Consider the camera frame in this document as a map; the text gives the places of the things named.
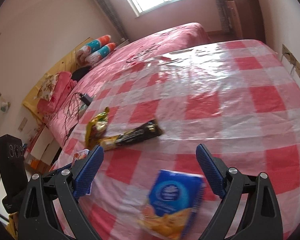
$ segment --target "wall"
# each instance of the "wall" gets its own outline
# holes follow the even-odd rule
[[[181,0],[139,17],[136,17],[127,0],[110,1],[131,41],[190,22],[202,24],[207,32],[222,29],[216,0]]]
[[[119,41],[93,0],[5,0],[0,8],[0,92],[11,108],[0,112],[0,136],[26,140],[35,120],[21,106],[25,95],[75,46],[104,34]],[[20,133],[23,117],[29,121]]]
[[[282,44],[292,52],[300,62],[300,4],[298,0],[259,0],[267,44],[279,57],[282,55]],[[290,72],[292,66],[283,60]],[[300,78],[294,74],[294,79],[300,87]]]

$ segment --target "wooden headboard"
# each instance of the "wooden headboard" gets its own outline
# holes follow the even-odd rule
[[[67,55],[65,55],[61,60],[59,60],[51,69],[49,69],[42,78],[37,82],[37,84],[30,90],[30,92],[26,95],[25,99],[22,101],[22,105],[27,108],[32,115],[36,118],[42,121],[42,115],[39,114],[37,109],[37,104],[39,102],[39,99],[34,99],[39,89],[44,82],[47,75],[54,75],[61,71],[70,71],[73,73],[75,70],[77,70],[77,63],[75,61],[75,54],[77,50],[79,50],[83,45],[87,44],[88,42],[93,41],[92,38],[86,39],[84,42],[79,44],[77,47],[75,47],[71,52],[69,52]]]

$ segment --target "blue gripper pad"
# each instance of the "blue gripper pad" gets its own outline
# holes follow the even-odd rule
[[[85,163],[84,167],[73,181],[75,189],[73,191],[73,196],[76,199],[79,199],[79,197],[86,194],[90,194],[91,183],[103,162],[103,157],[103,148],[99,146],[95,149],[90,159]]]
[[[226,191],[224,188],[224,178],[220,171],[201,144],[197,146],[195,154],[213,193],[223,199],[226,196]]]

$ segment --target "blue snack package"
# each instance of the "blue snack package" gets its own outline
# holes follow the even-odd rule
[[[204,188],[201,175],[160,170],[139,224],[162,239],[181,239],[193,223]]]

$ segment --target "wooden floor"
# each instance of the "wooden floor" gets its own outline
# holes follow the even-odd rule
[[[209,35],[212,43],[223,42],[223,41],[236,41],[237,37],[234,34],[217,34]]]

